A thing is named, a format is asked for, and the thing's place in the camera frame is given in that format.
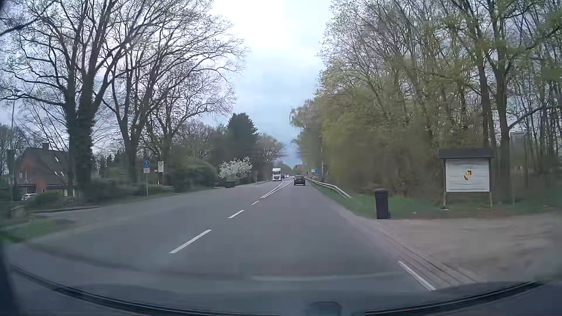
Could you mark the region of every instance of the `windshield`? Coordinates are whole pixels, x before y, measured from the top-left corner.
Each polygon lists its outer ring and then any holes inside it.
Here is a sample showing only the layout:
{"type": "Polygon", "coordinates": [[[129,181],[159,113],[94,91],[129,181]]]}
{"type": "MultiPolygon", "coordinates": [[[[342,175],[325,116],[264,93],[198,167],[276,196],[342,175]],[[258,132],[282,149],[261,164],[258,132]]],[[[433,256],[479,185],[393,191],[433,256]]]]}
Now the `windshield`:
{"type": "Polygon", "coordinates": [[[560,1],[110,3],[0,0],[0,263],[29,314],[562,273],[560,1]]]}

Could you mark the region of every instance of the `roof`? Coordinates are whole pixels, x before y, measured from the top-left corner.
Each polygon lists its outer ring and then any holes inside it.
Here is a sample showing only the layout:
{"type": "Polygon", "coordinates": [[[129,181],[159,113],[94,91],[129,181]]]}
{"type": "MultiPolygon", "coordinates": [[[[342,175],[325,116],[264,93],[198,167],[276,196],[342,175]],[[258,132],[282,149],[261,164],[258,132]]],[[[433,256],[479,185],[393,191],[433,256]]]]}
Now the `roof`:
{"type": "Polygon", "coordinates": [[[463,158],[493,158],[493,152],[486,148],[472,149],[440,149],[437,156],[439,159],[463,159],[463,158]]]}
{"type": "Polygon", "coordinates": [[[47,185],[67,184],[69,153],[66,151],[29,147],[18,159],[18,169],[25,158],[33,159],[35,172],[41,174],[47,185]]]}

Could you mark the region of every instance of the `wooden post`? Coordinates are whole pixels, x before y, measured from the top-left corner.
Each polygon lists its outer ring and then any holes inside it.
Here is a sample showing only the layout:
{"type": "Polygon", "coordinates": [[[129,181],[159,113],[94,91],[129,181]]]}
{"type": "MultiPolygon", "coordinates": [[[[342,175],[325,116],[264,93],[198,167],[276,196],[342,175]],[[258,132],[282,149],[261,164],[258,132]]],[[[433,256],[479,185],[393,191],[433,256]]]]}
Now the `wooden post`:
{"type": "Polygon", "coordinates": [[[443,159],[443,208],[447,208],[447,159],[443,159]]]}
{"type": "Polygon", "coordinates": [[[490,199],[490,207],[492,207],[492,159],[490,158],[488,158],[488,170],[488,175],[490,176],[490,191],[488,191],[488,198],[490,199]]]}

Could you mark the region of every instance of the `dark car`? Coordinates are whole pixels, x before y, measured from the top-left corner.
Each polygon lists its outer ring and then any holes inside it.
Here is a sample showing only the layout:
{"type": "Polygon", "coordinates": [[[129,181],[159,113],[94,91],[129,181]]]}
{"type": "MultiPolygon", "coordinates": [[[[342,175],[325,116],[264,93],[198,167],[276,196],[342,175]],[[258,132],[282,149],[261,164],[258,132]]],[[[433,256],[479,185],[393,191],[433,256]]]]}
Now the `dark car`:
{"type": "Polygon", "coordinates": [[[293,185],[296,186],[297,184],[302,184],[303,186],[305,186],[305,177],[301,175],[295,175],[293,179],[293,185]]]}

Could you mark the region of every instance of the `dirt shoulder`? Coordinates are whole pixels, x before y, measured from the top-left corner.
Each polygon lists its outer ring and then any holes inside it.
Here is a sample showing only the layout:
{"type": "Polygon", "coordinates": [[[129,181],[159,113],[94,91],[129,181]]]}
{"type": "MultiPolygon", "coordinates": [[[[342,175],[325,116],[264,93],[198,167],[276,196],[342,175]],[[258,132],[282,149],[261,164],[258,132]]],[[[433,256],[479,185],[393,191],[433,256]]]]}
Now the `dirt shoulder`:
{"type": "Polygon", "coordinates": [[[562,271],[562,216],[504,218],[365,219],[433,260],[488,281],[552,278],[562,271]]]}

